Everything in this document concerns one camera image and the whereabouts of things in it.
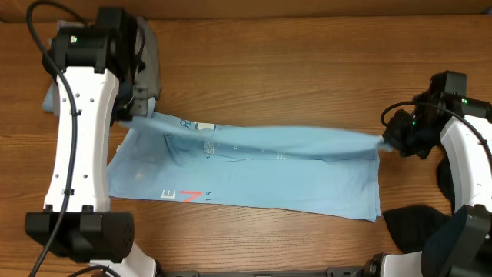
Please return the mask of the light blue printed t-shirt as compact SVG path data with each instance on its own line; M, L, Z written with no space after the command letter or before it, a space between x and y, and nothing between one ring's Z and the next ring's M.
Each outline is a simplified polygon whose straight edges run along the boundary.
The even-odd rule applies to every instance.
M236 127L155 111L128 123L108 165L114 197L286 209L374 221L381 137L336 128Z

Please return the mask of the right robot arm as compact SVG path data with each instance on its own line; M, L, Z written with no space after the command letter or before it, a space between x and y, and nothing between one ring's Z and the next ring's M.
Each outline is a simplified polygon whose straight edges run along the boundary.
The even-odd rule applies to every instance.
M377 254L340 276L489 276L491 274L491 104L467 97L467 76L433 75L426 92L383 121L384 141L401 156L428 157L440 146L445 156L437 182L452 216L428 206L384 213L399 255Z

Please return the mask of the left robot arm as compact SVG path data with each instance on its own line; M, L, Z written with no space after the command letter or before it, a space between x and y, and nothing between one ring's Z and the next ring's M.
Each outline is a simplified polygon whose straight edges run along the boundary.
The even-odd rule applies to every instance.
M160 276L160 263L135 243L130 212L114 212L107 182L113 123L146 114L148 95L136 76L144 69L145 34L123 8L101 7L41 45L42 64L58 97L52 180L41 212L25 217L25 233L42 246L33 268L52 253L104 276Z

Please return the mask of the black t-shirt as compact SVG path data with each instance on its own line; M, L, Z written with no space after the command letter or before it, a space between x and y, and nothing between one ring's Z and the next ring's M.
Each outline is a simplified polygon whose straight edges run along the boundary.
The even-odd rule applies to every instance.
M454 214L454 182L448 157L440 161L436 172L438 187L449 200ZM427 205L391 209L383 212L382 216L394 244L404 254L422 251L431 236L450 220L449 215Z

